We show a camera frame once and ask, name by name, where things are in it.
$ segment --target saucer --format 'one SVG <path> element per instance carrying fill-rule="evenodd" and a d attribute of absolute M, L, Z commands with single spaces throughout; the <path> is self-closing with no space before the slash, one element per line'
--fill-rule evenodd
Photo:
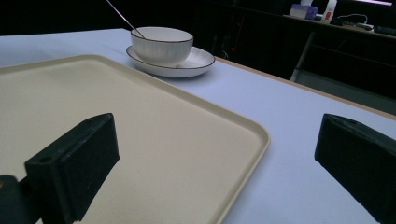
<path fill-rule="evenodd" d="M 192 47 L 189 57 L 175 67 L 145 63 L 137 57 L 132 46 L 126 49 L 126 53 L 132 58 L 134 64 L 139 69 L 161 77 L 195 77 L 209 70 L 210 66 L 216 60 L 209 52 L 196 47 Z"/>

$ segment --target dark background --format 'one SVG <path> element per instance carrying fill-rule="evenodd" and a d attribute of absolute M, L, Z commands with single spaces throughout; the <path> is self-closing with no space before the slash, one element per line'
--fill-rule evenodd
<path fill-rule="evenodd" d="M 194 46 L 230 61 L 289 79 L 311 32 L 303 69 L 396 99 L 396 42 L 335 32 L 288 20 L 293 0 L 112 0 L 134 27 L 167 26 L 191 32 Z M 326 0 L 314 0 L 323 13 Z M 334 17 L 365 14 L 368 23 L 396 28 L 396 7 L 339 0 Z M 362 17 L 350 18 L 361 22 Z M 131 28 L 106 0 L 3 0 L 0 35 Z"/>

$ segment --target white bowl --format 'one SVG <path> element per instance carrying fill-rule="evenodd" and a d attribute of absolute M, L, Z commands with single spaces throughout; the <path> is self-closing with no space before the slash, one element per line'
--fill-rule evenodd
<path fill-rule="evenodd" d="M 188 32 L 154 26 L 139 27 L 137 31 L 131 31 L 132 46 L 146 63 L 175 66 L 186 60 L 191 52 L 193 36 Z"/>

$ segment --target white table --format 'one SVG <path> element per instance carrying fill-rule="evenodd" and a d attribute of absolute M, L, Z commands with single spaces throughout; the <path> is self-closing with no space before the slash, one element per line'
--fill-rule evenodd
<path fill-rule="evenodd" d="M 133 67 L 125 52 L 130 44 L 123 29 L 1 36 L 0 66 L 98 54 Z M 394 116 L 223 60 L 198 77 L 159 78 L 252 119 L 271 134 L 271 145 L 224 223 L 376 223 L 314 160 L 314 152 L 324 113 L 396 139 Z"/>

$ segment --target spoon handle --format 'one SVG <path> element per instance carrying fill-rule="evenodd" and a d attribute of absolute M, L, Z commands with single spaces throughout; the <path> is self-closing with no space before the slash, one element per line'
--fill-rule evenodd
<path fill-rule="evenodd" d="M 131 25 L 131 23 L 129 23 L 129 22 L 122 16 L 121 13 L 119 13 L 119 11 L 113 6 L 113 4 L 110 3 L 109 0 L 107 0 L 107 2 L 111 5 L 111 7 L 113 7 L 113 9 L 117 12 L 117 14 L 119 14 L 119 16 L 121 16 L 122 19 L 123 19 L 124 21 L 126 21 L 126 23 L 128 23 L 129 26 L 131 26 L 132 29 L 136 30 L 136 29 Z"/>

